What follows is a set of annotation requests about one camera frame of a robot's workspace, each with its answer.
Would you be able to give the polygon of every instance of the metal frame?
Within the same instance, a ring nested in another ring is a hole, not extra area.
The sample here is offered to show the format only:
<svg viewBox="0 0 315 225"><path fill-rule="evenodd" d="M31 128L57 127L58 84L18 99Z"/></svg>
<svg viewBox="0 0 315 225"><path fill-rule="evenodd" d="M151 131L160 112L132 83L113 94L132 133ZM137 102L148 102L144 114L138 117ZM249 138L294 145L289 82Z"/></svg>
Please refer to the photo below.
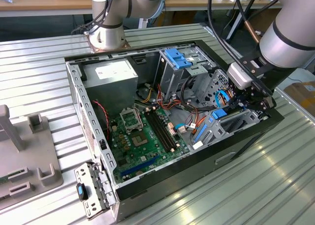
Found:
<svg viewBox="0 0 315 225"><path fill-rule="evenodd" d="M81 81L79 73L81 72L82 74L84 71L78 67L83 67L84 65L89 65L90 63L96 63L98 61L112 60L114 57L123 59L126 56L131 56L131 54L135 53L145 54L159 52L161 54L161 49L164 50L174 46L178 49L182 49L186 48L187 45L192 44L195 44L209 58L213 59L217 66L223 70L227 69L227 64L201 40L170 43L153 47L140 47L137 49L117 51L114 53L109 51L101 53L100 55L92 54L65 59L69 78L73 82L70 82L70 85L72 86L72 96L77 99L73 101L79 103L77 108L79 111L77 111L77 114L79 119L81 119L80 123L85 126L83 127L83 132L90 143L89 147L95 158L93 161L95 163L99 163L98 168L100 170L101 164L105 164L105 169L111 179L112 188L116 191L117 200L120 201L118 208L119 212L117 215L118 221L130 216L138 210L145 208L146 206L149 206L157 200L162 199L169 193L180 189L182 186L188 185L193 179L196 180L202 177L202 175L210 173L220 166L225 165L231 159L234 159L235 155L241 155L241 153L247 150L258 138L263 135L263 133L274 128L283 119L276 110L271 109L267 111L269 118L264 119L262 122L258 122L250 128L244 128L243 131L229 134L229 137L223 137L220 141L216 141L213 145L211 145L211 147L201 147L198 150L194 150L189 154L180 157L181 160L179 160L179 158L175 159L154 168L141 176L136 176L126 182L116 184L113 176L113 170L116 168L116 161L109 150L109 146L106 143L102 131L100 130L98 120L95 118L95 113L91 108L89 97L85 92L85 89L82 88L84 84ZM85 113L85 117L83 117L83 119L81 118L82 112ZM210 163L208 168L199 168L199 163L201 161L208 161L209 163L215 161L216 163L214 165ZM192 176L190 172L192 170L191 168L194 168L194 170L199 168L199 173L195 173ZM169 186L167 186L167 184L173 184L174 180L179 180L175 179L179 174L185 175L185 178L189 178L189 180L183 180L183 176L181 176L182 179L180 179L180 184L172 186L172 189L168 189Z"/></svg>

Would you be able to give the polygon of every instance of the black cable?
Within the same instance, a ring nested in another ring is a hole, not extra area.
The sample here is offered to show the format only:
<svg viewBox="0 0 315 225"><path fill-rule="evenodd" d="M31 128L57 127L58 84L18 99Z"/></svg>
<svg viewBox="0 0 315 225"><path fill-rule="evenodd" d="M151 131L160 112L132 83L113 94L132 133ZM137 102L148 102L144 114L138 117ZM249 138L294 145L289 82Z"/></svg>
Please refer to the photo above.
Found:
<svg viewBox="0 0 315 225"><path fill-rule="evenodd" d="M97 26L97 28L93 32L98 30L100 25L104 22L104 20L106 18L106 14L109 12L111 3L112 3L112 0L106 0L105 1L105 5L104 5L104 9L92 21L88 22L87 24L80 25L79 27L74 29L71 32L71 34L73 34L75 31L78 31L78 30L80 30L80 31L81 30L89 31L94 26Z"/></svg>
<svg viewBox="0 0 315 225"><path fill-rule="evenodd" d="M101 25L103 24L103 22L105 21L105 18L107 16L107 14L109 13L109 10L110 10L110 7L112 5L112 2L113 0L109 0L108 2L106 2L106 5L105 5L105 11L104 11L104 14L103 14L103 19L101 19L100 21L98 21L97 23L95 23L95 25L97 25L97 28L95 30L93 30L92 32L95 32L97 31Z"/></svg>
<svg viewBox="0 0 315 225"><path fill-rule="evenodd" d="M164 26L164 23L165 23L165 17L166 17L166 6L165 6L165 4L164 4L164 9L165 9L165 12L164 12L164 17L163 17L163 22L162 22L161 27Z"/></svg>
<svg viewBox="0 0 315 225"><path fill-rule="evenodd" d="M233 14L231 20L229 20L228 23L226 23L226 25L225 25L224 28L222 29L222 31L221 31L221 33L220 33L220 36L223 35L224 30L225 30L225 29L227 28L227 26L233 21L235 14L236 14L236 11L234 11L234 14Z"/></svg>
<svg viewBox="0 0 315 225"><path fill-rule="evenodd" d="M247 17L247 15L248 15L248 13L250 12L250 9L251 9L251 7L252 7L252 5L253 5L254 2L255 2L255 0L250 0L250 2L248 3L247 7L245 8L244 14L245 14L246 17Z"/></svg>
<svg viewBox="0 0 315 225"><path fill-rule="evenodd" d="M202 113L202 112L206 112L206 111L211 111L211 110L214 110L215 107L214 106L206 106L206 107L194 107L193 105L191 104L187 104L185 103L185 97L184 97L184 90L186 89L187 86L189 86L193 81L194 81L195 77L189 77L187 78L187 80L184 82L184 84L182 85L181 87L181 92L180 92L180 96L179 96L179 99L181 101L181 105L183 106L183 108L192 113L192 112L195 112L196 109L199 113Z"/></svg>
<svg viewBox="0 0 315 225"><path fill-rule="evenodd" d="M243 11L243 8L242 8L242 5L241 5L241 1L240 0L235 0L236 3L237 3L237 6L238 6L238 9L240 10L240 13L242 15L242 18L244 20L244 22L246 21L246 16L244 14L244 11Z"/></svg>
<svg viewBox="0 0 315 225"><path fill-rule="evenodd" d="M262 90L263 94L266 96L271 96L272 92L260 81L257 77L252 75L252 73L244 66L244 64L237 58L237 56L233 53L233 51L228 47L228 45L223 41L223 39L217 34L213 22L212 22L212 0L208 0L208 19L209 26L215 35L216 39L220 43L220 45L226 50L226 52L231 56L231 58L241 67L241 69L253 79L254 85L258 85L257 88Z"/></svg>
<svg viewBox="0 0 315 225"><path fill-rule="evenodd" d="M290 78L290 77L288 77L290 80L292 80L292 81L298 81L298 82L300 82L300 83L302 83L302 81L300 81L300 80L296 80L296 79L292 79L292 78Z"/></svg>
<svg viewBox="0 0 315 225"><path fill-rule="evenodd" d="M268 9L269 7L275 5L278 2L278 0L272 0L270 3L268 3L266 6L262 7L261 9L254 12L248 20L252 19L253 17L257 16L259 13L263 12L264 10Z"/></svg>
<svg viewBox="0 0 315 225"><path fill-rule="evenodd" d="M134 102L136 103L136 104L139 104L139 105L143 105L143 106L146 106L146 107L154 107L154 106L158 106L158 104L156 103L156 104L148 104L147 102L146 103L142 103L141 101L139 101L139 100L134 100Z"/></svg>

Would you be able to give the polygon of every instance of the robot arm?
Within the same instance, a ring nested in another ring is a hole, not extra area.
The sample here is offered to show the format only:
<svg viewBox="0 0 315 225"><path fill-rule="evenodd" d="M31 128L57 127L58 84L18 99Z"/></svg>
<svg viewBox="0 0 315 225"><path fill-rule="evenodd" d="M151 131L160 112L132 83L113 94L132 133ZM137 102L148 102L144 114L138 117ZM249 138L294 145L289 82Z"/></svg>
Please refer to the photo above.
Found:
<svg viewBox="0 0 315 225"><path fill-rule="evenodd" d="M271 91L315 54L314 0L279 1L283 8L256 50L240 59ZM252 77L237 63L230 65L227 75L238 93L236 101L256 110L274 106L271 97L258 91Z"/></svg>
<svg viewBox="0 0 315 225"><path fill-rule="evenodd" d="M301 67L315 54L314 0L279 0L283 8L259 43L269 63Z"/></svg>
<svg viewBox="0 0 315 225"><path fill-rule="evenodd" d="M102 13L106 0L92 0L93 18ZM164 7L164 0L112 0L106 19L89 33L90 43L97 49L114 50L126 43L124 18L155 18Z"/></svg>

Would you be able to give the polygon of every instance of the aluminum profile table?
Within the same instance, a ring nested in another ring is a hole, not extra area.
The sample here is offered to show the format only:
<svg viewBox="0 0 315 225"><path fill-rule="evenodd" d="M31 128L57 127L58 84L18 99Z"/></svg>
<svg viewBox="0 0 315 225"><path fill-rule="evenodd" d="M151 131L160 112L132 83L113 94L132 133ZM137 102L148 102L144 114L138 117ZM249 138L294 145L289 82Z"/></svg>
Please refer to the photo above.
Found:
<svg viewBox="0 0 315 225"><path fill-rule="evenodd" d="M130 30L132 47L203 39L230 56L200 25ZM63 57L91 52L82 35L0 43L0 104L13 123L40 112L49 119L64 183L0 211L0 224L88 222L73 169L91 159L70 96ZM120 222L132 224L314 224L315 127L278 89L285 119L235 161Z"/></svg>

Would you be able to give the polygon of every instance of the copper pipe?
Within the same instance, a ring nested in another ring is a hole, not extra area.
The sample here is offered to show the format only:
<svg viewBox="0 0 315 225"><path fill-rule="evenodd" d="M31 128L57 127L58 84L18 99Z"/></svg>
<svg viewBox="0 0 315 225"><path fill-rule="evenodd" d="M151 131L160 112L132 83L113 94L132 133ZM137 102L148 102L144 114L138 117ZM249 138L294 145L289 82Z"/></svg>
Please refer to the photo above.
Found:
<svg viewBox="0 0 315 225"><path fill-rule="evenodd" d="M245 26L247 27L248 31L250 32L252 38L255 40L255 42L258 44L259 43L259 38L257 34L255 33L253 27L251 26L249 21L245 22Z"/></svg>

